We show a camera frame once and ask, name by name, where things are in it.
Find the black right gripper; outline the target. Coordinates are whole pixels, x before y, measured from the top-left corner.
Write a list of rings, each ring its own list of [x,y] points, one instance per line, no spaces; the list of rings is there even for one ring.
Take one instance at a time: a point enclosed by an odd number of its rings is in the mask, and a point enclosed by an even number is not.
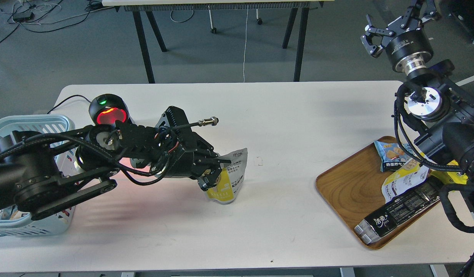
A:
[[[433,57],[432,46],[421,28],[430,20],[437,21],[441,15],[434,0],[412,0],[403,16],[388,23],[387,27],[376,28],[369,14],[366,15],[367,26],[361,42],[367,53],[378,58],[384,48],[395,72],[405,72],[408,60],[421,58],[428,62]],[[403,33],[402,29],[415,29]]]

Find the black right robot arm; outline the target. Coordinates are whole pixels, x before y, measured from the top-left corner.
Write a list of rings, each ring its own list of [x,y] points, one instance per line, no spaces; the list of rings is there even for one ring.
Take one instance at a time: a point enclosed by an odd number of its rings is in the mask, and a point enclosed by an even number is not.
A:
[[[446,184],[439,198],[449,222],[458,230],[474,234],[457,216],[448,198],[459,191],[474,214],[474,95],[455,84],[451,60],[428,66],[434,51],[424,31],[440,18],[433,0],[412,0],[404,14],[379,28],[366,16],[361,42],[367,53],[378,58],[386,53],[392,70],[406,75],[394,101],[394,133],[413,149],[410,155],[420,165],[439,172],[467,176],[466,184]]]

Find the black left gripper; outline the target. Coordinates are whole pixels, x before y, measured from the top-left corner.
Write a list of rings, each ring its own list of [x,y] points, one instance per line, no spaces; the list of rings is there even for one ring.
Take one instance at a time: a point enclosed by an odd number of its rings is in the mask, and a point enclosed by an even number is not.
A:
[[[193,131],[172,131],[174,141],[169,154],[169,163],[160,175],[165,178],[198,179],[202,191],[208,191],[217,185],[222,167],[232,161],[224,159],[214,152],[214,147]]]

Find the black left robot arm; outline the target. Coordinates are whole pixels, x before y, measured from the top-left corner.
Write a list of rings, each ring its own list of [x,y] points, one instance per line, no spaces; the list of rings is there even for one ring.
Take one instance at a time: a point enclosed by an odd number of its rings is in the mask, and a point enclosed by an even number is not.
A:
[[[45,219],[113,190],[118,172],[140,186],[189,178],[207,191],[231,160],[214,152],[192,127],[217,124],[216,117],[189,123],[174,106],[154,127],[123,120],[119,112],[83,128],[62,115],[5,117],[0,210],[14,206],[32,220]]]

